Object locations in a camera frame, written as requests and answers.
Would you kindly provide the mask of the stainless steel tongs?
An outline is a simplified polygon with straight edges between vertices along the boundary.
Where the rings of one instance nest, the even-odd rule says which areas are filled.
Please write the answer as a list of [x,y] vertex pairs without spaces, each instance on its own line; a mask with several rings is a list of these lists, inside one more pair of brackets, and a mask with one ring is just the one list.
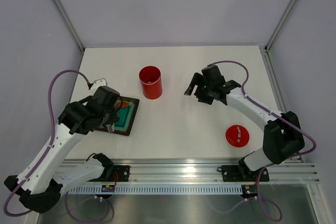
[[114,107],[108,112],[108,118],[106,120],[106,127],[108,129],[108,132],[111,134],[114,132],[115,123],[119,121],[120,117],[118,116],[118,112],[122,108],[122,100],[118,101]]

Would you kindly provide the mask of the red cylindrical canister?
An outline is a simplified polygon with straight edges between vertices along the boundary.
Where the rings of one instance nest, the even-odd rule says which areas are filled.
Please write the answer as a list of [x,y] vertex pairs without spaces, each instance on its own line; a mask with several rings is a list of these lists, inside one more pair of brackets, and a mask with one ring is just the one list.
[[162,95],[162,78],[159,68],[146,66],[139,72],[139,79],[143,95],[150,100],[158,99]]

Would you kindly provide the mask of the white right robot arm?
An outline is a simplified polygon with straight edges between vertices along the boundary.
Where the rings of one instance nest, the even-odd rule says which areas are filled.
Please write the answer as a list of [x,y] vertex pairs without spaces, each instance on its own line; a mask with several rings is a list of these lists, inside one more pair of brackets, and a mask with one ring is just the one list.
[[295,113],[283,113],[254,101],[241,84],[226,81],[216,65],[194,73],[184,94],[195,95],[201,103],[219,101],[248,117],[262,130],[262,147],[238,161],[237,170],[244,180],[252,179],[265,166],[282,163],[305,146]]

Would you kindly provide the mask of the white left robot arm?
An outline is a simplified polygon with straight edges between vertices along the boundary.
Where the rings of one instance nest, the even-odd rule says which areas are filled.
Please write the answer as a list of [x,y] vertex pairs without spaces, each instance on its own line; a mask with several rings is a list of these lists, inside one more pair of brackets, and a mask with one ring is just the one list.
[[4,184],[11,195],[18,195],[29,212],[45,213],[73,189],[89,180],[109,180],[113,161],[102,153],[70,171],[56,175],[70,151],[89,133],[102,125],[112,127],[119,120],[120,93],[100,86],[93,95],[66,105],[52,135],[35,159],[19,175],[8,176]]

